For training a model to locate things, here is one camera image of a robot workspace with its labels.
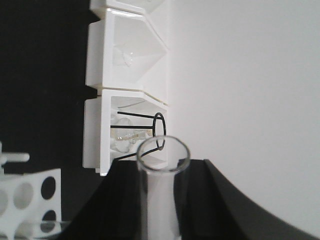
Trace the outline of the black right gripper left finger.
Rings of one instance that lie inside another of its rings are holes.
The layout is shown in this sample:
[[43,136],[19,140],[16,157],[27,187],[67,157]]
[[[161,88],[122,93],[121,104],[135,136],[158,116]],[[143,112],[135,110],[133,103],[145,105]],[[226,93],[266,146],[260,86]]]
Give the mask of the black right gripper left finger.
[[139,175],[133,160],[116,160],[97,190],[55,240],[137,240]]

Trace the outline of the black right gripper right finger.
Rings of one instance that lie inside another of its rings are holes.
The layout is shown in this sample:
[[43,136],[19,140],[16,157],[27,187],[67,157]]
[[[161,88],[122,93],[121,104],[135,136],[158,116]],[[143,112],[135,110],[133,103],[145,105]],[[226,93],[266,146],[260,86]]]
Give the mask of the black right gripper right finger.
[[192,159],[186,170],[182,209],[184,240],[314,240],[235,187],[208,159]]

